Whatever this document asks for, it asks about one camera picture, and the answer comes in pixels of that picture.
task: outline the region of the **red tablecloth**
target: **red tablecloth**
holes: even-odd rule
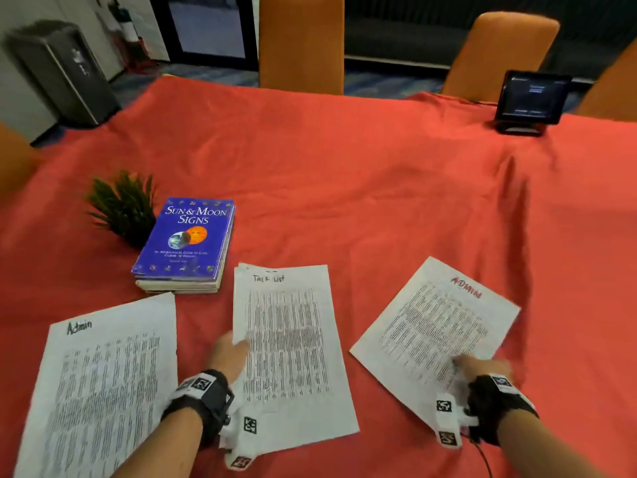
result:
[[[361,433],[277,452],[247,476],[486,476],[451,452],[347,350],[427,256],[523,308],[501,353],[561,438],[637,474],[637,125],[566,115],[501,136],[494,108],[157,81],[104,127],[50,150],[0,212],[0,476],[10,476],[48,325],[142,295],[136,252],[85,214],[91,178],[155,175],[169,194],[236,201],[217,296],[177,297],[179,377],[231,327],[232,268],[328,264]],[[485,445],[497,477],[509,468]],[[194,476],[223,475],[200,454]]]

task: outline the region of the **white paper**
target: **white paper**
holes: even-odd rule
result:
[[[233,332],[250,340],[235,388],[260,416],[260,454],[359,431],[326,265],[240,265]]]
[[[350,352],[390,393],[434,428],[439,392],[466,402],[452,357],[490,359],[520,308],[429,257]]]
[[[14,478],[109,477],[177,387],[175,297],[53,324]]]

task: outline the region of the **sheet of paper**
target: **sheet of paper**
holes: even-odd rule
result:
[[[490,359],[520,308],[429,257],[350,352],[433,428],[438,392],[466,402],[458,354]]]
[[[326,265],[240,265],[233,331],[250,340],[235,387],[262,421],[261,453],[359,431]]]
[[[101,478],[157,426],[177,387],[175,297],[53,324],[14,478]]]

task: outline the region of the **person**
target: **person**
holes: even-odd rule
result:
[[[247,341],[233,345],[232,332],[214,345],[207,367],[215,369],[232,384],[245,366],[250,346]],[[482,361],[458,356],[454,363],[469,383],[489,374],[511,380],[507,361]],[[161,421],[153,433],[113,474],[113,478],[187,478],[199,450],[203,421],[190,407],[175,410]],[[497,424],[499,445],[522,478],[604,478],[587,459],[558,439],[528,410],[505,412]]]

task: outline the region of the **orange chair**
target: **orange chair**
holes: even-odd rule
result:
[[[259,85],[343,94],[345,0],[260,0]]]
[[[37,150],[0,123],[0,199],[22,188],[38,162]]]
[[[483,13],[454,60],[442,94],[497,103],[506,71],[537,71],[558,31],[559,22],[543,16]]]
[[[595,82],[575,112],[578,115],[637,121],[637,39]]]

